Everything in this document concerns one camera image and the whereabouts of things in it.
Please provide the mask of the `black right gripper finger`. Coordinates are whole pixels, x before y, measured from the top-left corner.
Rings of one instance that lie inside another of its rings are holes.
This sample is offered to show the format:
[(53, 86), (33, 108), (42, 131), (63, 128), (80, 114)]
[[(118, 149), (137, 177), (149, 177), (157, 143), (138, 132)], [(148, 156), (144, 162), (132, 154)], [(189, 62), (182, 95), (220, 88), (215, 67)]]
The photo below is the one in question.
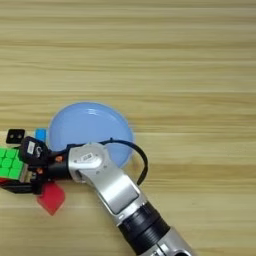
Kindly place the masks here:
[(1, 183), (0, 187), (14, 194), (27, 194), (33, 192), (32, 185), (30, 183), (8, 181)]

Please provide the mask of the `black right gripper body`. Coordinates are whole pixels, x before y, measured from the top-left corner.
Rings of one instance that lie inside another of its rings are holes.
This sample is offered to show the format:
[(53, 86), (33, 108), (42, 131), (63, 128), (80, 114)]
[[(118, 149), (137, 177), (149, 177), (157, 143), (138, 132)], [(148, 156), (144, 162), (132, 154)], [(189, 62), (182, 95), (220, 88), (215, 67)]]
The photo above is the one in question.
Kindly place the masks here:
[(52, 152), (43, 165), (29, 164), (28, 169), (34, 174), (30, 180), (31, 191), (35, 195), (43, 192), (43, 186), (57, 180), (69, 180), (71, 174), (68, 170), (68, 153)]

